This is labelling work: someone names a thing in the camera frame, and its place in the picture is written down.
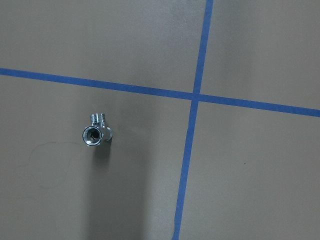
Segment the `chrome metal angle valve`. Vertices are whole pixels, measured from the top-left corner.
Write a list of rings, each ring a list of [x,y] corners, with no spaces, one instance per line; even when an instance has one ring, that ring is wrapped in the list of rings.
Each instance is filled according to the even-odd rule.
[[[100,146],[111,141],[113,132],[108,127],[104,113],[92,113],[90,125],[86,126],[82,133],[82,139],[88,147]]]

